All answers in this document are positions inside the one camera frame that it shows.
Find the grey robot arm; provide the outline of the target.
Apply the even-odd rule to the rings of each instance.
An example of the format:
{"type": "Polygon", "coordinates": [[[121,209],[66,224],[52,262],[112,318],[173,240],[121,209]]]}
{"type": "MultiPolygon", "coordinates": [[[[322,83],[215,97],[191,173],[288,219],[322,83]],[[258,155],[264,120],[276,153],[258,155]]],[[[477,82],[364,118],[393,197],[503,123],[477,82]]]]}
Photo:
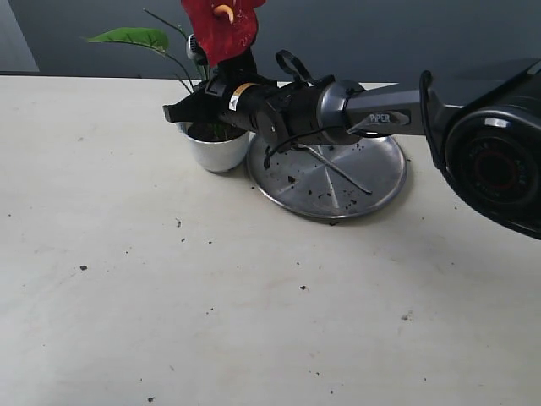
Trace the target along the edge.
{"type": "Polygon", "coordinates": [[[253,72],[219,71],[181,101],[169,123],[225,123],[261,135],[266,156],[298,145],[351,145],[394,134],[423,137],[434,166],[480,215],[540,235],[540,62],[523,58],[453,77],[423,71],[368,90],[332,75],[314,78],[298,58],[276,60],[279,85],[253,72]]]}

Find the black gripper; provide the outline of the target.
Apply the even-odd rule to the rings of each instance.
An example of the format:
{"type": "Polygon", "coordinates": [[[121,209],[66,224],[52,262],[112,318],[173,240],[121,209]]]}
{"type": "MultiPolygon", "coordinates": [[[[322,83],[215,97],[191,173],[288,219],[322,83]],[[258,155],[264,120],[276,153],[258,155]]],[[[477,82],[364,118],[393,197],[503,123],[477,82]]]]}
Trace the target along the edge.
{"type": "Polygon", "coordinates": [[[265,100],[279,89],[276,80],[215,77],[181,101],[162,107],[168,123],[227,123],[240,129],[257,129],[257,114],[265,100]]]}

